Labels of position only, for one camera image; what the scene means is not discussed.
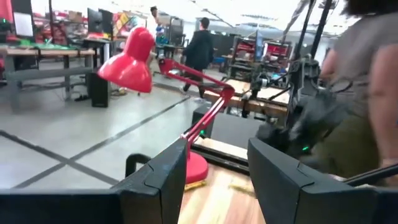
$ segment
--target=shoe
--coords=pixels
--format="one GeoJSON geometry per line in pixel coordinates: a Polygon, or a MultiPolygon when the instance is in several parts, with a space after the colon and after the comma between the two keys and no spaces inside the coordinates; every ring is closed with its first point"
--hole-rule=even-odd
{"type": "Polygon", "coordinates": [[[199,98],[195,98],[194,102],[196,102],[196,103],[206,103],[206,100],[199,97],[199,98]]]}
{"type": "Polygon", "coordinates": [[[186,94],[187,94],[187,92],[184,91],[184,87],[183,87],[183,86],[180,86],[179,90],[180,90],[180,92],[181,92],[183,95],[186,95],[186,94]]]}

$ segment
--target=lamp shade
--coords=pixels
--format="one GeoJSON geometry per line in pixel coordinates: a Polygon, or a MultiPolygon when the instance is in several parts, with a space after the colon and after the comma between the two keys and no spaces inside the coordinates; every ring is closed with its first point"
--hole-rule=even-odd
{"type": "Polygon", "coordinates": [[[152,74],[146,61],[155,40],[150,32],[138,27],[130,33],[122,53],[111,57],[98,70],[98,75],[130,90],[150,93],[152,74]]]}

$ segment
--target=hair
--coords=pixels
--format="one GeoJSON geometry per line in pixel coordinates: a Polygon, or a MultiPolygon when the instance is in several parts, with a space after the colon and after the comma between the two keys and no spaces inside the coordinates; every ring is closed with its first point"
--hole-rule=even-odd
{"type": "Polygon", "coordinates": [[[152,7],[150,8],[150,12],[154,12],[155,10],[157,10],[157,7],[156,7],[156,6],[152,6],[152,7]]]}
{"type": "Polygon", "coordinates": [[[367,16],[398,12],[398,0],[345,0],[342,14],[347,16],[367,16]]]}
{"type": "Polygon", "coordinates": [[[206,18],[206,17],[203,17],[203,18],[200,20],[200,24],[201,24],[201,26],[202,26],[204,29],[207,29],[207,28],[209,28],[210,20],[209,20],[208,18],[206,18]]]}

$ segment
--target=man in black jacket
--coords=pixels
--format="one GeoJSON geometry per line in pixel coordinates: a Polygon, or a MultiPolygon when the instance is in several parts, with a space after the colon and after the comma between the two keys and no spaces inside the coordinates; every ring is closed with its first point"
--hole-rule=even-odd
{"type": "MultiPolygon", "coordinates": [[[[202,72],[203,69],[207,68],[207,66],[209,66],[209,64],[213,61],[213,41],[209,31],[207,30],[209,23],[210,21],[206,17],[200,20],[200,30],[193,33],[191,42],[182,52],[182,54],[186,56],[185,65],[198,70],[199,72],[202,72]]],[[[185,76],[191,80],[203,82],[203,79],[196,75],[185,73],[185,76]]],[[[190,84],[187,83],[181,88],[181,91],[186,93],[189,87],[190,84]]],[[[203,101],[204,93],[205,90],[199,87],[199,101],[203,101]]]]}

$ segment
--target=pole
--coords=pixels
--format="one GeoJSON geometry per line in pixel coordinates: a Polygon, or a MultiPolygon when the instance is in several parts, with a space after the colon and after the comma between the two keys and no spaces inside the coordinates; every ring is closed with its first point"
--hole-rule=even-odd
{"type": "Polygon", "coordinates": [[[52,11],[52,0],[49,0],[49,11],[50,11],[50,31],[51,31],[51,44],[54,44],[54,17],[52,11]]]}
{"type": "Polygon", "coordinates": [[[323,8],[321,19],[319,20],[319,25],[317,29],[317,33],[315,34],[315,38],[313,40],[312,48],[311,48],[311,56],[315,58],[315,54],[317,54],[319,42],[321,41],[323,28],[325,28],[326,20],[328,19],[329,10],[332,6],[333,0],[326,0],[325,7],[323,8]]]}
{"type": "Polygon", "coordinates": [[[297,42],[297,47],[294,52],[294,60],[298,60],[301,57],[301,55],[300,55],[301,47],[304,42],[304,37],[305,37],[305,33],[307,32],[308,22],[310,21],[312,9],[315,5],[315,2],[316,2],[316,0],[311,0],[310,4],[308,5],[308,11],[307,11],[307,15],[305,16],[304,23],[303,23],[303,29],[301,31],[301,35],[297,42]]]}

